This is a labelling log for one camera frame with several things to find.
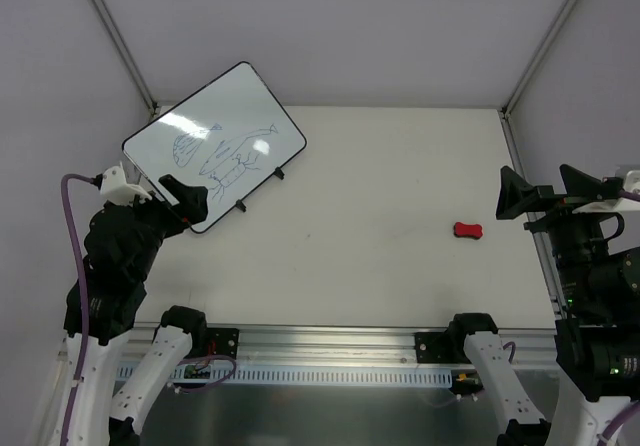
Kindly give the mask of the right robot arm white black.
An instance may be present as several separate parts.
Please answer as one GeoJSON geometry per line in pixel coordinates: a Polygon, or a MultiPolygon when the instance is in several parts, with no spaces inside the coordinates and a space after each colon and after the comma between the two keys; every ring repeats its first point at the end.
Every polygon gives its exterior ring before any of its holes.
{"type": "Polygon", "coordinates": [[[504,166],[496,206],[499,220],[537,213],[525,223],[544,233],[564,300],[555,323],[559,393],[546,419],[521,385],[490,315],[454,316],[445,332],[449,355],[470,362],[501,429],[499,445],[613,445],[639,411],[639,250],[609,250],[602,222],[639,209],[639,173],[597,179],[563,164],[565,191],[534,186],[504,166]]]}

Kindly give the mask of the right aluminium frame post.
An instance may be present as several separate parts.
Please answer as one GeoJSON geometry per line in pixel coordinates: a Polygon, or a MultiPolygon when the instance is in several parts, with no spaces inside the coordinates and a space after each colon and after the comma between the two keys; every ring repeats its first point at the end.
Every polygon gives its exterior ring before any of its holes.
{"type": "Polygon", "coordinates": [[[541,40],[534,49],[533,55],[527,62],[527,65],[521,75],[519,76],[512,92],[508,99],[501,107],[501,114],[504,117],[511,115],[512,111],[517,106],[520,98],[526,91],[529,83],[532,81],[536,72],[541,67],[546,56],[555,44],[558,36],[564,29],[564,26],[571,17],[573,11],[578,6],[581,0],[563,0],[560,7],[554,14],[551,23],[546,28],[541,40]]]}

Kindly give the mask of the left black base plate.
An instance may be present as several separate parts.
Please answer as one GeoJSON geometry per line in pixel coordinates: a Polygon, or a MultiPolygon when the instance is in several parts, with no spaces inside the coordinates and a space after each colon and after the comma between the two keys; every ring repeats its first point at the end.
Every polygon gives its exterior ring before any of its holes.
{"type": "Polygon", "coordinates": [[[237,328],[208,327],[205,336],[206,356],[237,358],[240,331],[237,328]]]}

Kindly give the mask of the aluminium frame post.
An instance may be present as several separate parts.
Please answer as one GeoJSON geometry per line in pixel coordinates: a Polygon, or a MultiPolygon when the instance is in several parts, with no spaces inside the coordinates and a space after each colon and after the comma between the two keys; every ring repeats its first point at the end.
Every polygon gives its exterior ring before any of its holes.
{"type": "Polygon", "coordinates": [[[145,109],[153,117],[158,109],[158,102],[144,79],[142,72],[131,53],[131,50],[115,21],[106,0],[88,0],[103,30],[109,38],[119,60],[140,97],[145,109]]]}
{"type": "Polygon", "coordinates": [[[512,92],[508,99],[501,107],[501,114],[504,117],[511,115],[512,111],[517,106],[520,98],[526,91],[529,83],[532,81],[536,72],[541,67],[546,56],[555,44],[558,36],[564,29],[564,26],[571,17],[573,11],[578,6],[581,0],[563,0],[560,7],[554,14],[551,23],[546,28],[541,40],[534,49],[533,55],[527,62],[527,65],[521,75],[519,76],[512,92]]]}

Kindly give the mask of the black whiteboard foot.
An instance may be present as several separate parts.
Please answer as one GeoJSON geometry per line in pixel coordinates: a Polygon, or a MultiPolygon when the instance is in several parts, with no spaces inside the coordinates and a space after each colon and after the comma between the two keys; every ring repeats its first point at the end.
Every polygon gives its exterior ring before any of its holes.
{"type": "Polygon", "coordinates": [[[283,172],[283,170],[280,167],[276,167],[274,169],[274,176],[277,177],[280,180],[283,180],[285,178],[285,173],[283,172]]]}
{"type": "Polygon", "coordinates": [[[245,213],[247,211],[247,207],[242,200],[237,200],[235,202],[235,208],[240,210],[242,213],[245,213]]]}

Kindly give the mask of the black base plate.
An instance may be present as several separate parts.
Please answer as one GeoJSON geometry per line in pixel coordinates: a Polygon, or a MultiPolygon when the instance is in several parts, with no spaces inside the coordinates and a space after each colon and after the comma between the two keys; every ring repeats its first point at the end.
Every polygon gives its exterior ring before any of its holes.
{"type": "Polygon", "coordinates": [[[469,364],[463,343],[446,331],[416,332],[413,335],[418,364],[469,364]]]}
{"type": "Polygon", "coordinates": [[[240,331],[237,328],[208,327],[205,336],[206,356],[237,358],[240,331]]]}

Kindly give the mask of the red bone-shaped eraser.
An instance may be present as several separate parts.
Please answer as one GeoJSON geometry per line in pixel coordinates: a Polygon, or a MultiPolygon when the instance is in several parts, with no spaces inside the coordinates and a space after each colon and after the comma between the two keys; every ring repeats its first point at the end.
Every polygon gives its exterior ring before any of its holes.
{"type": "Polygon", "coordinates": [[[457,238],[480,240],[483,235],[483,227],[480,224],[468,224],[463,222],[455,222],[453,225],[453,234],[457,238]]]}

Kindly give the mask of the left black whiteboard foot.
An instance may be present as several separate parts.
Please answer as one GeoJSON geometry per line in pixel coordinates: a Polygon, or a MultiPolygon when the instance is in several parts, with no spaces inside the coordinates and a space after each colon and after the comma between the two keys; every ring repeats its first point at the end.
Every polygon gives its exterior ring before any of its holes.
{"type": "Polygon", "coordinates": [[[242,213],[245,213],[247,211],[247,207],[242,200],[237,200],[235,202],[235,208],[240,210],[242,213]]]}

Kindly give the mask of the right black whiteboard foot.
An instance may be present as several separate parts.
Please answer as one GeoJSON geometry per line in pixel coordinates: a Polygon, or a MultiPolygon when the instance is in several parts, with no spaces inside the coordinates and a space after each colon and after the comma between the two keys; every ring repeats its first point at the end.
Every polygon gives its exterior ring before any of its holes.
{"type": "Polygon", "coordinates": [[[283,180],[285,178],[285,173],[283,172],[283,170],[280,167],[276,167],[274,169],[274,176],[277,177],[280,180],[283,180]]]}

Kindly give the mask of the aluminium mounting rail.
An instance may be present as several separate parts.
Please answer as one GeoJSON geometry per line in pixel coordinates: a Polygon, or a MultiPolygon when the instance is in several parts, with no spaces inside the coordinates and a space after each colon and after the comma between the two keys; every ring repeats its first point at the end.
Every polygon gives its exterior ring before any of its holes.
{"type": "MultiPolygon", "coordinates": [[[[235,353],[239,365],[336,366],[336,367],[427,367],[418,364],[415,335],[434,336],[445,328],[407,327],[328,327],[328,326],[266,326],[210,325],[215,343],[205,346],[204,357],[235,353]],[[227,329],[237,329],[231,337],[227,329]]],[[[129,342],[121,358],[124,361],[142,359],[154,346],[156,324],[138,323],[130,332],[129,342]]],[[[518,370],[557,369],[555,331],[552,329],[502,329],[502,342],[514,342],[513,366],[518,370]]]]}

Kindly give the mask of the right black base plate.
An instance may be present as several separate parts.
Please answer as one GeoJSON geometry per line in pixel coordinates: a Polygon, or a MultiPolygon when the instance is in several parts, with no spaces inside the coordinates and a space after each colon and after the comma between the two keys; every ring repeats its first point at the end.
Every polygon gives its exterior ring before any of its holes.
{"type": "Polygon", "coordinates": [[[418,364],[469,364],[463,343],[446,331],[416,332],[413,335],[418,364]]]}

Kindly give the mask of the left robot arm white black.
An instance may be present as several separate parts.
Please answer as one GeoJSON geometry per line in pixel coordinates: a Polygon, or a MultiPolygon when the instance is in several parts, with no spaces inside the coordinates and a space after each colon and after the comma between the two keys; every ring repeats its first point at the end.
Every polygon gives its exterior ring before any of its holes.
{"type": "Polygon", "coordinates": [[[73,173],[60,184],[77,281],[64,318],[67,376],[50,445],[137,445],[145,420],[170,374],[208,345],[204,313],[173,306],[161,318],[150,350],[121,387],[115,386],[145,282],[163,242],[204,221],[207,190],[171,175],[161,185],[175,204],[127,182],[114,167],[89,178],[73,173]],[[69,183],[88,183],[107,195],[84,239],[77,235],[69,183]]]}

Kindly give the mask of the left aluminium frame post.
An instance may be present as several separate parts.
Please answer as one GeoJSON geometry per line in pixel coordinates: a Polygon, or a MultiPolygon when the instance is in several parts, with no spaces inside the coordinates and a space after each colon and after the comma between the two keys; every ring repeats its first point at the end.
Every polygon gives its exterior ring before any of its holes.
{"type": "Polygon", "coordinates": [[[145,109],[153,117],[158,109],[158,102],[144,79],[142,72],[131,53],[131,50],[115,21],[106,0],[88,0],[103,30],[109,38],[119,60],[140,97],[145,109]]]}

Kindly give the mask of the white whiteboard black frame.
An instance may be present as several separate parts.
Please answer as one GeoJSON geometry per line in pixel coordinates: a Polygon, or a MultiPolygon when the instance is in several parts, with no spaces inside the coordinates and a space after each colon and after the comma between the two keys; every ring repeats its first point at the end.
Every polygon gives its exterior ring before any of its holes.
{"type": "Polygon", "coordinates": [[[307,139],[248,62],[240,62],[125,139],[124,155],[169,200],[166,174],[208,189],[211,229],[307,146],[307,139]]]}

